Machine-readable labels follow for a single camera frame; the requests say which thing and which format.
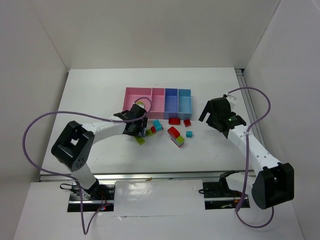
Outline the small green lego brick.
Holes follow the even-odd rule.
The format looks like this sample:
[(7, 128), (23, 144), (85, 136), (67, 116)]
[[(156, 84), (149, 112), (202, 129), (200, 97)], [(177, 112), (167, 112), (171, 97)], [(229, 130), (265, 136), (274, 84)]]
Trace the small green lego brick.
[(137, 138), (136, 138), (136, 141), (137, 141), (137, 143), (138, 143), (140, 146), (145, 143), (145, 140), (144, 140), (143, 137), (137, 137)]

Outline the green red cyan lego stack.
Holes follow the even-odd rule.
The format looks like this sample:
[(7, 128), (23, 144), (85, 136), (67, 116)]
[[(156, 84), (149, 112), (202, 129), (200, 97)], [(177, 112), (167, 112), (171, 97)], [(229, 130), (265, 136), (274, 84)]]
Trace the green red cyan lego stack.
[(164, 129), (158, 119), (153, 120), (151, 123), (152, 126), (149, 129), (147, 129), (145, 133), (147, 137), (153, 136)]

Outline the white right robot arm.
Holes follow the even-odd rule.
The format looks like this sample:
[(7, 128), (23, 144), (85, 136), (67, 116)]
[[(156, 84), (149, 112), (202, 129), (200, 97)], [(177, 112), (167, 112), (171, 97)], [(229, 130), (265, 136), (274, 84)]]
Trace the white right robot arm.
[(244, 180), (237, 171), (222, 173), (219, 188), (223, 193), (246, 190), (257, 207), (262, 210), (291, 201), (294, 198), (294, 169), (281, 163), (252, 135), (243, 118), (232, 111), (235, 98), (224, 96), (209, 100), (199, 121), (222, 133), (248, 158), (256, 177)]

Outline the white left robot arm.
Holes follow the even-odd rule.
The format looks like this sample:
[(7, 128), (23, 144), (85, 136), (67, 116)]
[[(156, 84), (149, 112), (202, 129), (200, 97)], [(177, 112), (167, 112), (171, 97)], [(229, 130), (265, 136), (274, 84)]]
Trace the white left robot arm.
[(107, 121), (86, 124), (70, 121), (51, 148), (51, 153), (66, 166), (71, 176), (77, 179), (81, 189), (91, 199), (97, 199), (107, 190), (87, 164), (92, 146), (113, 136), (139, 136), (146, 130), (146, 113), (144, 107), (134, 103), (130, 110), (115, 113)]

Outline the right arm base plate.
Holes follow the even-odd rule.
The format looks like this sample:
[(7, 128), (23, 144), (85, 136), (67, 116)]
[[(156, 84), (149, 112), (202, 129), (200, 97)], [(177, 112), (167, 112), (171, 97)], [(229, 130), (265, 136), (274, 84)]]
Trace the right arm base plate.
[(203, 182), (198, 193), (204, 197), (206, 210), (235, 209), (242, 196), (239, 191), (223, 190), (218, 182)]

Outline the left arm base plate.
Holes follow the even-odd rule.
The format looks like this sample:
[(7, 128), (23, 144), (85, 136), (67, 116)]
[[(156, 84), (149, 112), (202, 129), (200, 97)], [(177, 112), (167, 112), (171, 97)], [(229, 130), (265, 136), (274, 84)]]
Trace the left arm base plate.
[[(60, 188), (62, 190), (69, 191), (67, 212), (79, 213), (81, 211), (81, 197), (77, 185), (75, 183), (62, 183), (60, 185)], [(103, 190), (95, 193), (95, 196), (90, 196), (85, 191), (83, 191), (83, 212), (95, 212), (98, 208), (101, 208), (102, 212), (113, 212), (115, 189), (116, 184), (114, 182), (105, 182), (103, 184)]]

